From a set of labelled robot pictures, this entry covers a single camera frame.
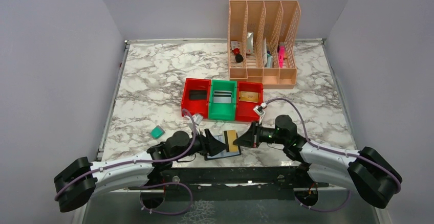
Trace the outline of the black leather card holder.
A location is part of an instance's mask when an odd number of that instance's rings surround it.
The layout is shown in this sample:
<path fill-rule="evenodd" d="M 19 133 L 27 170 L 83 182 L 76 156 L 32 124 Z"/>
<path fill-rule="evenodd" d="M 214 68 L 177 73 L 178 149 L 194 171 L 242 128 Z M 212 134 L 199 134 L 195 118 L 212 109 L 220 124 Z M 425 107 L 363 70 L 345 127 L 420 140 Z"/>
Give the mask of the black leather card holder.
<path fill-rule="evenodd" d="M 239 156 L 242 154 L 241 148 L 239 146 L 234 145 L 232 142 L 227 142 L 226 145 L 227 145 L 226 150 L 223 150 L 214 156 L 206 155 L 204 157 L 204 160 L 210 161 L 210 160 L 224 159 L 233 156 Z"/>

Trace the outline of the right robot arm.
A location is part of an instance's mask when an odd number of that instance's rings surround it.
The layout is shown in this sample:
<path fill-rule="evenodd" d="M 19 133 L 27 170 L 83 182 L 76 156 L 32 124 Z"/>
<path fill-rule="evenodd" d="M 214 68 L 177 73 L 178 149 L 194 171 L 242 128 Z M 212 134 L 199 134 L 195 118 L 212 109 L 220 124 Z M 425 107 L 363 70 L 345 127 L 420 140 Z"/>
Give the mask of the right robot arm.
<path fill-rule="evenodd" d="M 249 148 L 261 143 L 283 145 L 284 154 L 300 163 L 295 180 L 302 186 L 327 183 L 346 188 L 379 209 L 384 209 L 401 190 L 402 177 L 373 148 L 343 150 L 321 146 L 300 135 L 288 115 L 279 115 L 273 128 L 252 122 L 234 140 L 235 145 Z"/>

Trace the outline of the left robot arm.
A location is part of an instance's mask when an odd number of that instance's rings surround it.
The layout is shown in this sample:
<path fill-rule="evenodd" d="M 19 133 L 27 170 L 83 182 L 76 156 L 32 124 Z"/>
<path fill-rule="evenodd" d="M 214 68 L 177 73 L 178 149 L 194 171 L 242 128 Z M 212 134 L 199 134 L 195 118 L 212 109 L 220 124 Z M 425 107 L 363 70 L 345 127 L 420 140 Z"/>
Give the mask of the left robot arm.
<path fill-rule="evenodd" d="M 196 153 L 216 156 L 227 148 L 223 136 L 213 136 L 206 129 L 190 135 L 176 131 L 166 141 L 129 158 L 90 162 L 81 157 L 54 177 L 55 201 L 65 213 L 82 207 L 98 194 L 123 188 L 162 188 L 162 172 L 170 169 L 174 161 Z"/>

